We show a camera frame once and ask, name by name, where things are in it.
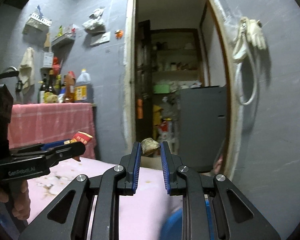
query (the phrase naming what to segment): blue plastic stool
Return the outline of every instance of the blue plastic stool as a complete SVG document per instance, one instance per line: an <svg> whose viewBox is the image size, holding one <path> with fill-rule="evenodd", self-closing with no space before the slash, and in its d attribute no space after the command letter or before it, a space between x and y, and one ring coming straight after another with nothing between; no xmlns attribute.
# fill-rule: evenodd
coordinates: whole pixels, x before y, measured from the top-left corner
<svg viewBox="0 0 300 240"><path fill-rule="evenodd" d="M163 224L160 240L181 240L182 208L174 212Z"/></svg>
<svg viewBox="0 0 300 240"><path fill-rule="evenodd" d="M207 208L210 240L214 240L214 232L211 219L211 210L208 199L205 201ZM160 233L160 240L181 240L182 236L182 208L174 212L163 224Z"/></svg>

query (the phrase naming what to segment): ceiling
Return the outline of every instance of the ceiling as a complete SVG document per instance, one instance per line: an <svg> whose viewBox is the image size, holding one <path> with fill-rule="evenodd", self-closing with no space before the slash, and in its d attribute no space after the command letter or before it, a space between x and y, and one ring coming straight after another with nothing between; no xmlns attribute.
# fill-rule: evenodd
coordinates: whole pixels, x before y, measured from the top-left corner
<svg viewBox="0 0 300 240"><path fill-rule="evenodd" d="M198 28L205 0L138 0L137 20L152 30Z"/></svg>

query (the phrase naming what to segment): gray refrigerator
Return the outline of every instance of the gray refrigerator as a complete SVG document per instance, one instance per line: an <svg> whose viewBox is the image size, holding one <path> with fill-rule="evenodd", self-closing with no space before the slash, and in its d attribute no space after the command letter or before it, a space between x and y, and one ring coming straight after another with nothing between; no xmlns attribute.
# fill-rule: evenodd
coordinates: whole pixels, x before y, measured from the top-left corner
<svg viewBox="0 0 300 240"><path fill-rule="evenodd" d="M180 91L179 156L198 172L212 170L226 137L226 87Z"/></svg>

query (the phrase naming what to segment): door frame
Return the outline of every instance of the door frame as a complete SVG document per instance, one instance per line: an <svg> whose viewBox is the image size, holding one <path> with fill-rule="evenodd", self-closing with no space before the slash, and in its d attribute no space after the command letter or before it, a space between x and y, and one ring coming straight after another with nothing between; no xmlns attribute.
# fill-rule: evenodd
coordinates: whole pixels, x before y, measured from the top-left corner
<svg viewBox="0 0 300 240"><path fill-rule="evenodd" d="M212 17L216 25L221 50L224 60L226 84L227 84L227 125L225 151L223 153L223 162L221 173L232 179L234 169L238 160L241 141L242 116L238 102L234 94L234 63L232 62L232 48L227 42L226 30L223 24L224 15L222 6L218 0L206 0L210 7ZM124 45L124 134L127 143L127 153L132 149L136 138L135 124L135 28L136 28L136 0L128 0L127 19L125 29Z"/></svg>

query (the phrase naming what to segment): electrical outlet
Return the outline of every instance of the electrical outlet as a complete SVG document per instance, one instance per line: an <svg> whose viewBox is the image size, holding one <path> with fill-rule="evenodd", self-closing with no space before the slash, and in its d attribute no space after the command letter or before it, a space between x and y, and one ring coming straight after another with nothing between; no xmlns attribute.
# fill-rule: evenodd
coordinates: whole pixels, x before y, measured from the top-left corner
<svg viewBox="0 0 300 240"><path fill-rule="evenodd" d="M111 32L107 32L104 34L93 36L91 38L90 45L97 45L97 44L101 44L101 43L110 41L110 34L111 34Z"/></svg>

